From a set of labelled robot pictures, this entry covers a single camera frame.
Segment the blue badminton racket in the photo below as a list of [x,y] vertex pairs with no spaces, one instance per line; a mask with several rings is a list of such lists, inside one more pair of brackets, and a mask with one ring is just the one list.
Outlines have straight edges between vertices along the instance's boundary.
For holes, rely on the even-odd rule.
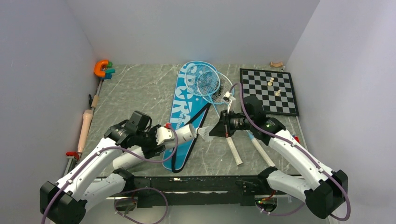
[[[189,64],[185,71],[184,82],[187,89],[194,95],[205,99],[216,109],[216,105],[226,104],[230,106],[235,100],[232,82],[224,74],[212,67],[199,63]],[[198,134],[205,141],[211,141],[213,137],[225,138],[231,149],[236,165],[241,165],[242,159],[232,141],[230,109],[216,112],[219,118],[217,124],[198,128]]]
[[[200,72],[200,74],[196,78],[194,85],[196,86],[194,89],[194,93],[198,93],[199,96],[202,96],[203,99],[205,99],[208,103],[212,104],[220,119],[221,113],[217,111],[216,105],[225,104],[225,102],[223,101],[223,96],[227,91],[234,95],[234,89],[231,87],[232,82],[224,74],[218,71],[216,72],[216,75],[213,71],[205,71]],[[246,132],[261,157],[270,167],[274,167],[274,162],[270,159],[270,157],[260,145],[258,140],[252,135],[250,131],[246,130]],[[239,153],[232,138],[226,137],[226,139],[237,165],[242,164],[243,162],[239,156]]]

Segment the blue racket carry bag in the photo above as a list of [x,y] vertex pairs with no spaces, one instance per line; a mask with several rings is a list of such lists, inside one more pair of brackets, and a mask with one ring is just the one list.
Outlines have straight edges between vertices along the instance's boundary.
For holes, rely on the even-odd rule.
[[[172,128],[178,130],[186,124],[192,124],[194,128],[201,127],[208,114],[210,104],[200,96],[189,93],[184,82],[185,72],[189,65],[204,64],[212,69],[213,65],[202,61],[191,61],[183,65],[177,75],[176,87],[170,112],[170,121]],[[192,139],[186,143],[181,143],[177,147],[176,153],[171,159],[163,162],[165,169],[173,173],[179,173],[184,168],[197,139]]]

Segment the blue badminton racket front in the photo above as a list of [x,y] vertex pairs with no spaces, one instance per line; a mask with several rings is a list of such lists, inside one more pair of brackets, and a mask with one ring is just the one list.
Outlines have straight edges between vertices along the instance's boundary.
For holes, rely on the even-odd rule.
[[[194,95],[205,99],[216,109],[216,105],[226,104],[230,106],[235,100],[232,82],[224,74],[212,67],[199,63],[189,64],[185,71],[184,82],[187,89]],[[236,165],[241,165],[242,159],[232,141],[230,109],[216,112],[219,118],[217,124],[198,128],[198,134],[205,141],[211,141],[213,137],[225,138],[231,149]]]

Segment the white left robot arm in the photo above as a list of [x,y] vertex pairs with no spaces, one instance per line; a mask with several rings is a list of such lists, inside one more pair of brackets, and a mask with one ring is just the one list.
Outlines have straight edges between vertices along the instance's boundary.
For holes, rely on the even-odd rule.
[[158,163],[162,152],[171,158],[182,144],[202,137],[210,141],[212,126],[194,126],[191,121],[179,129],[170,124],[152,125],[152,118],[134,111],[129,119],[108,128],[97,146],[73,170],[55,183],[40,188],[42,223],[78,224],[86,212],[107,197],[134,190],[129,169],[140,162]]

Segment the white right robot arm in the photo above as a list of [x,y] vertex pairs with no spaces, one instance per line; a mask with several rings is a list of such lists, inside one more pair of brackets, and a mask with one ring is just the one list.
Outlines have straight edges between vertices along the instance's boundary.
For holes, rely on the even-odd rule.
[[303,177],[299,179],[277,168],[267,168],[258,175],[260,192],[284,192],[304,202],[321,219],[332,216],[346,203],[347,213],[343,220],[350,217],[348,176],[344,171],[334,171],[312,156],[278,119],[266,116],[256,96],[245,98],[240,113],[232,109],[235,98],[231,93],[227,92],[222,100],[227,109],[221,111],[217,125],[210,131],[211,136],[231,137],[237,130],[249,130],[255,138],[282,155]]

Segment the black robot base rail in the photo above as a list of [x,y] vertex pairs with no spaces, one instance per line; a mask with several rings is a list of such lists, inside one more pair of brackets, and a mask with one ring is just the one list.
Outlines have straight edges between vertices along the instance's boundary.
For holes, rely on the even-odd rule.
[[220,176],[136,176],[113,196],[133,196],[138,208],[177,205],[238,204],[254,206],[266,197],[278,199],[281,191],[273,191],[256,175]]

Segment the white shuttlecock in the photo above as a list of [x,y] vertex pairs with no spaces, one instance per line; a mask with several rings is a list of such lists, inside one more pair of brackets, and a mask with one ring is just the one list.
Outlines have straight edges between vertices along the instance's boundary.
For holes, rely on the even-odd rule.
[[213,140],[213,137],[210,136],[210,131],[214,128],[214,126],[204,126],[196,128],[197,135],[200,136],[205,142],[210,142]]

